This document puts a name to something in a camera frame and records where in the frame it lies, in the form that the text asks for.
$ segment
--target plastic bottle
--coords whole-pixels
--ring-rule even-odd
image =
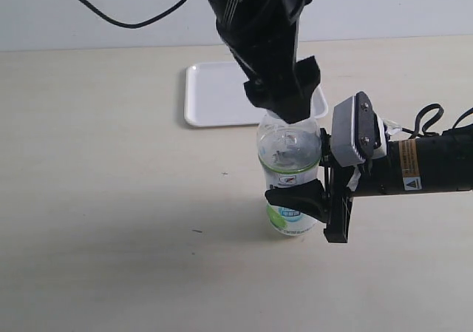
[[[268,111],[258,127],[257,146],[267,189],[287,188],[317,178],[321,138],[315,118],[289,125]],[[299,211],[269,204],[267,213],[273,227],[288,236],[308,232],[317,221]]]

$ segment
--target white plastic tray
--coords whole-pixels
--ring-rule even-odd
[[[236,62],[195,64],[187,69],[186,121],[197,127],[258,124],[264,109],[255,108],[246,98],[245,73]],[[313,115],[328,113],[327,101],[318,87],[313,95]]]

